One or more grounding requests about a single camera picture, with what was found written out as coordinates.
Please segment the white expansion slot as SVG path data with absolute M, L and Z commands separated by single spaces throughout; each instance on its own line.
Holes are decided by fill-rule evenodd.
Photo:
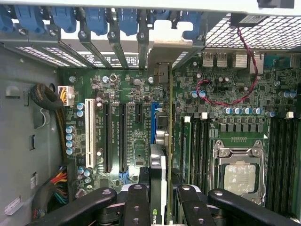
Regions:
M 95 99 L 85 99 L 86 167 L 93 168 L 96 161 Z

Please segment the long black expansion slot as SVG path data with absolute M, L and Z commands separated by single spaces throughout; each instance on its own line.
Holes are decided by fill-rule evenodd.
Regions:
M 110 173 L 112 169 L 112 128 L 111 128 L 111 105 L 103 105 L 103 127 L 104 127 L 104 173 Z
M 119 104 L 119 172 L 127 171 L 127 105 Z

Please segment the blue card retention clip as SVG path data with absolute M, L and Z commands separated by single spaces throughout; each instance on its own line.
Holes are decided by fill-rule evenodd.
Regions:
M 0 32 L 13 32 L 13 22 L 9 14 L 0 12 Z
M 170 10 L 156 10 L 151 9 L 148 13 L 148 22 L 153 24 L 156 20 L 167 20 L 170 14 Z
M 76 31 L 76 16 L 72 7 L 52 7 L 52 18 L 54 23 L 66 33 Z
M 45 24 L 38 6 L 15 5 L 16 17 L 19 24 L 35 34 L 45 33 Z
M 119 28 L 126 36 L 137 34 L 137 9 L 133 8 L 118 8 L 117 11 Z
M 96 35 L 105 35 L 108 32 L 105 8 L 84 8 L 86 23 L 90 31 Z
M 182 36 L 186 40 L 196 41 L 200 36 L 200 24 L 203 12 L 183 11 L 181 22 L 190 22 L 193 25 L 191 31 L 184 31 Z

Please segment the green RAM stick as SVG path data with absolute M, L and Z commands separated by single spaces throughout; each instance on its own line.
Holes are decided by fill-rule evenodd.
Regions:
M 191 117 L 182 117 L 181 124 L 181 167 L 183 183 L 190 183 Z

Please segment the green motherboard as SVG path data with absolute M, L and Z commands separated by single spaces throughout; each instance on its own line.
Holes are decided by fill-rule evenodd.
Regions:
M 294 177 L 298 120 L 301 119 L 301 66 L 293 66 L 285 56 L 261 56 L 257 59 L 260 73 L 247 69 L 203 67 L 196 57 L 174 73 L 173 78 L 173 184 L 184 184 L 181 167 L 182 117 L 197 120 L 197 186 L 199 188 L 200 120 L 210 119 L 212 160 L 214 145 L 247 147 L 256 140 L 264 148 L 266 196 L 268 208 L 269 142 L 271 118 L 277 119 L 275 135 L 275 168 L 272 211 L 296 217 L 293 212 Z M 131 183 L 147 183 L 150 164 L 151 104 L 156 102 L 153 78 L 146 71 L 63 70 L 64 85 L 59 96 L 66 105 L 66 153 L 73 160 L 76 172 L 70 196 L 80 198 L 100 187 L 120 191 Z M 86 167 L 85 99 L 95 99 L 96 161 Z M 111 105 L 112 169 L 103 171 L 104 127 L 103 105 Z M 143 122 L 135 122 L 135 104 L 143 105 Z M 119 104 L 127 105 L 127 171 L 119 172 Z M 283 119 L 284 145 L 282 163 L 281 211 L 277 211 L 277 167 L 279 123 Z M 293 119 L 291 155 L 291 212 L 286 213 L 286 131 L 287 120 Z M 204 138 L 203 193 L 206 188 L 206 134 Z

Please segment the smudged silver CPU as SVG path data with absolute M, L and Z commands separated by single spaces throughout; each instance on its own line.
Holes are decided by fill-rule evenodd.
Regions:
M 224 189 L 234 194 L 253 193 L 256 182 L 256 166 L 252 164 L 229 164 L 225 167 Z

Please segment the blue expansion slot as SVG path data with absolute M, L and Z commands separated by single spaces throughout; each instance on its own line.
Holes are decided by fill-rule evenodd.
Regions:
M 151 104 L 151 112 L 150 112 L 150 143 L 155 143 L 155 135 L 156 135 L 156 113 L 162 111 L 162 108 L 159 106 L 159 103 L 154 102 Z

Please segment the short black expansion slot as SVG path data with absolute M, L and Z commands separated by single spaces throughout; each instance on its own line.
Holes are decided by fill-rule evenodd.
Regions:
M 143 105 L 141 103 L 135 104 L 135 122 L 136 123 L 143 122 Z

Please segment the black open PC case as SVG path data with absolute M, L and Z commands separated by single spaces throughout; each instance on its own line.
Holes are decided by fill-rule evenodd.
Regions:
M 38 6 L 45 33 L 23 28 L 15 5 Z M 52 7 L 74 9 L 75 32 L 66 33 L 54 23 Z M 105 8 L 107 34 L 90 31 L 84 11 L 88 7 Z M 126 36 L 120 30 L 118 8 L 137 9 L 137 34 Z M 55 114 L 36 105 L 30 89 L 43 83 L 60 98 L 66 69 L 148 74 L 155 23 L 148 22 L 151 9 L 170 10 L 167 21 L 172 27 L 181 22 L 183 11 L 203 12 L 200 36 L 174 64 L 173 76 L 203 52 L 244 51 L 252 58 L 255 76 L 261 56 L 288 57 L 293 66 L 301 66 L 301 0 L 0 0 L 0 12 L 9 14 L 14 27 L 13 32 L 0 32 L 0 226 L 25 226 L 77 200 L 70 196 L 76 167 L 69 158 L 63 162 Z M 254 27 L 231 27 L 231 13 L 267 18 Z M 150 205 L 149 167 L 146 177 L 147 183 L 115 190 L 117 206 L 103 209 L 97 220 L 84 226 L 122 226 L 120 212 L 134 184 L 147 187 Z M 186 226 L 176 222 L 180 185 L 191 184 L 173 184 L 170 173 L 172 197 L 164 226 Z

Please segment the black RAM slot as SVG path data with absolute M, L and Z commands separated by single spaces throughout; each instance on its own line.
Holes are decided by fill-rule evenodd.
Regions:
M 282 163 L 283 163 L 283 145 L 284 145 L 285 126 L 283 119 L 279 123 L 279 139 L 278 139 L 278 167 L 277 167 L 277 211 L 281 211 L 281 196 L 282 196 Z
M 298 120 L 293 212 L 301 221 L 301 119 Z
M 293 119 L 287 120 L 286 131 L 286 213 L 291 212 L 291 155 L 292 155 Z
M 211 138 L 210 138 L 210 125 L 211 120 L 206 120 L 206 188 L 207 191 L 210 190 L 211 183 L 211 160 L 212 160 L 212 147 L 211 147 Z
M 202 190 L 203 183 L 203 159 L 204 159 L 204 138 L 206 134 L 206 121 L 200 120 L 200 140 L 199 140 L 199 188 Z
M 191 121 L 191 184 L 196 185 L 197 184 L 197 166 L 198 166 L 198 160 L 197 160 L 197 152 L 198 152 L 198 141 L 197 141 L 197 129 L 198 129 L 198 123 L 197 120 L 192 117 Z
M 272 210 L 272 195 L 273 195 L 273 177 L 274 177 L 274 168 L 275 168 L 275 148 L 276 148 L 276 131 L 277 131 L 277 119 L 271 118 L 271 126 L 270 126 L 270 142 L 269 142 L 269 178 L 268 178 L 268 197 L 267 197 L 267 204 L 268 208 Z

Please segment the metal CPU socket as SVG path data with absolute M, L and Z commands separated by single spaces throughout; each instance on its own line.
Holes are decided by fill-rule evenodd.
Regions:
M 256 182 L 253 193 L 240 195 L 256 204 L 264 205 L 266 196 L 264 148 L 260 140 L 256 140 L 252 146 L 234 147 L 225 146 L 218 140 L 213 149 L 212 182 L 210 189 L 224 189 L 225 167 L 229 164 L 252 164 L 256 166 Z

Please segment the small black switch box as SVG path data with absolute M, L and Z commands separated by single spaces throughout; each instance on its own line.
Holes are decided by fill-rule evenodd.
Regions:
M 231 13 L 231 27 L 254 27 L 261 23 L 267 16 L 247 15 L 243 13 Z

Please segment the silver rear port block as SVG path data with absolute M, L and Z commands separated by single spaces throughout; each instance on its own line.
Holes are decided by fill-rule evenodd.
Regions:
M 201 55 L 203 67 L 247 69 L 255 73 L 252 58 L 244 51 L 236 52 L 203 52 Z

